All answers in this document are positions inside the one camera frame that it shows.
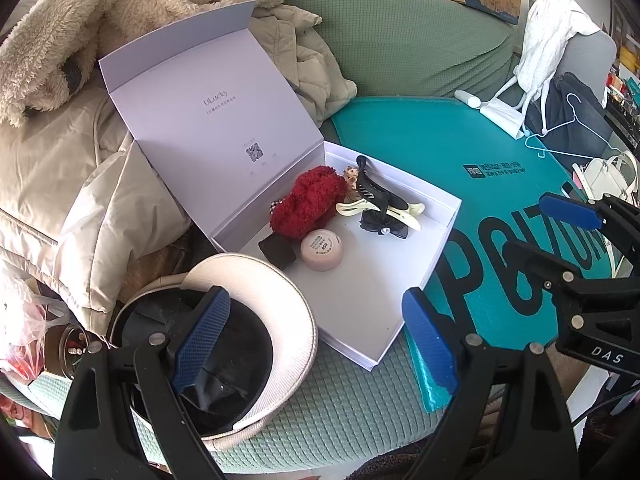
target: white tube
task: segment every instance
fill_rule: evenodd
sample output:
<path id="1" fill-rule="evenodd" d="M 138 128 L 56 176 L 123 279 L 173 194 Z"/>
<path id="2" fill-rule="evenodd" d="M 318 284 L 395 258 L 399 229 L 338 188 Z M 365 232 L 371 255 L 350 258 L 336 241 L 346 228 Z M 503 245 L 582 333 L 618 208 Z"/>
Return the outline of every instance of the white tube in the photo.
<path id="1" fill-rule="evenodd" d="M 469 92 L 465 92 L 464 90 L 456 90 L 453 95 L 455 95 L 458 101 L 462 101 L 470 108 L 480 107 L 480 99 L 475 95 L 470 94 Z"/>

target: hat brim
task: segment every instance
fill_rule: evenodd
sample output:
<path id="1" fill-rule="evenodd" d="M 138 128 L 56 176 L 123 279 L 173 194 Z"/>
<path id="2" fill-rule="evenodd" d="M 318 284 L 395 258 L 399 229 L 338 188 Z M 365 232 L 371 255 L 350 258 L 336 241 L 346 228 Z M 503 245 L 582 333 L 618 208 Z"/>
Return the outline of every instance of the hat brim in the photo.
<path id="1" fill-rule="evenodd" d="M 278 410 L 305 379 L 318 350 L 318 329 L 311 309 L 296 285 L 276 267 L 245 254 L 222 253 L 197 264 L 180 288 L 226 288 L 253 310 L 273 345 L 273 364 L 264 390 L 233 432 Z"/>

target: white handbag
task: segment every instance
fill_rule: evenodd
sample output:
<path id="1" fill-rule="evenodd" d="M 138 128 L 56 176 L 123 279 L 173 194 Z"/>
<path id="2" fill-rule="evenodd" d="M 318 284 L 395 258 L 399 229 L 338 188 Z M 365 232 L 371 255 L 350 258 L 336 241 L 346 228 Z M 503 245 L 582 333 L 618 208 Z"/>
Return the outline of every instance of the white handbag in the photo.
<path id="1" fill-rule="evenodd" d="M 628 184 L 622 175 L 621 169 L 625 163 L 633 169 L 631 184 Z M 574 175 L 578 178 L 588 199 L 600 200 L 605 193 L 608 193 L 638 207 L 638 161 L 629 150 L 607 160 L 594 158 L 584 171 L 577 164 L 574 164 L 573 168 Z M 605 244 L 611 263 L 611 273 L 616 277 L 622 260 L 616 264 L 611 242 L 605 239 Z"/>

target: open box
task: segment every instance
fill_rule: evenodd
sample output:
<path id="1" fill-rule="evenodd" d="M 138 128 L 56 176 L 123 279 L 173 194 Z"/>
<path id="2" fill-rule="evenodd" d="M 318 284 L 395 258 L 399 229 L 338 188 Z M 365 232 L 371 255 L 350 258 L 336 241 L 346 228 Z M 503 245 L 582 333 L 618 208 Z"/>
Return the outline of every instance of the open box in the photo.
<path id="1" fill-rule="evenodd" d="M 325 142 L 288 82 L 247 29 L 253 2 L 203 12 L 100 60 L 108 91 L 168 189 L 220 249 L 265 260 L 271 202 L 318 165 L 342 174 L 359 153 Z M 306 297 L 321 338 L 371 370 L 402 328 L 401 298 L 424 286 L 460 208 L 449 193 L 369 159 L 368 173 L 426 208 L 407 240 L 333 218 L 344 259 L 286 274 Z M 247 277 L 251 286 L 251 277 Z"/>

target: sofa backrest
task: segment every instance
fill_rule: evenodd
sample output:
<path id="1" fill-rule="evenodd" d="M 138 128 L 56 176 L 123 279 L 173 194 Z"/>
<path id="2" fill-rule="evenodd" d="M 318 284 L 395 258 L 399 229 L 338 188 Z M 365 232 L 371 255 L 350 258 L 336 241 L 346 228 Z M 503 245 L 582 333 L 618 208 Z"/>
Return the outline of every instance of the sofa backrest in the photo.
<path id="1" fill-rule="evenodd" d="M 359 96 L 488 100 L 507 81 L 515 29 L 449 0 L 285 0 L 316 27 Z"/>

